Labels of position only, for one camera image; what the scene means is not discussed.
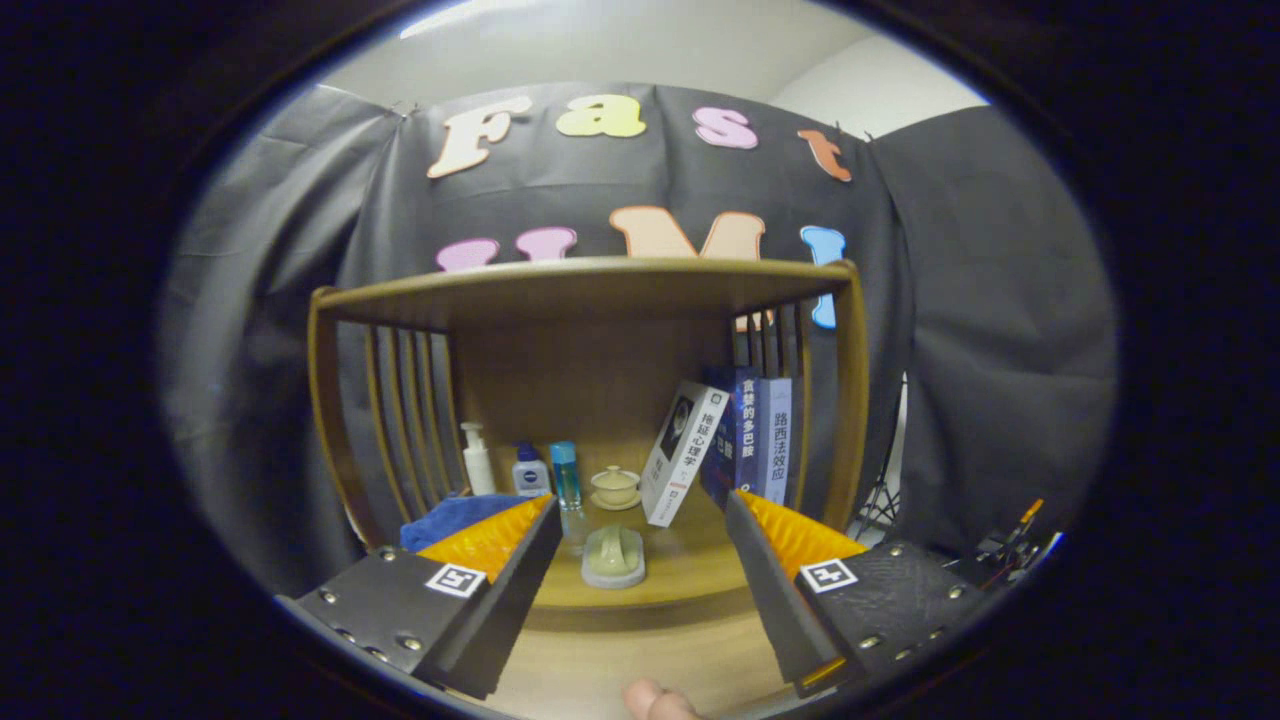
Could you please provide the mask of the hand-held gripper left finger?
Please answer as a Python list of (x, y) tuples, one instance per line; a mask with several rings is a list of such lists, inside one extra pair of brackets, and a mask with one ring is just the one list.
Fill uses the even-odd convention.
[(413, 694), (494, 693), (562, 539), (561, 506), (527, 498), (411, 552), (378, 547), (276, 606), (346, 661)]

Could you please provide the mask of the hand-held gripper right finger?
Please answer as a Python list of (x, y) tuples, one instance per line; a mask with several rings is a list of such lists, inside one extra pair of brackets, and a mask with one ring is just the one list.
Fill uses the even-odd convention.
[(896, 676), (987, 601), (914, 544), (869, 548), (741, 489), (724, 501), (724, 524), (781, 675), (803, 698)]

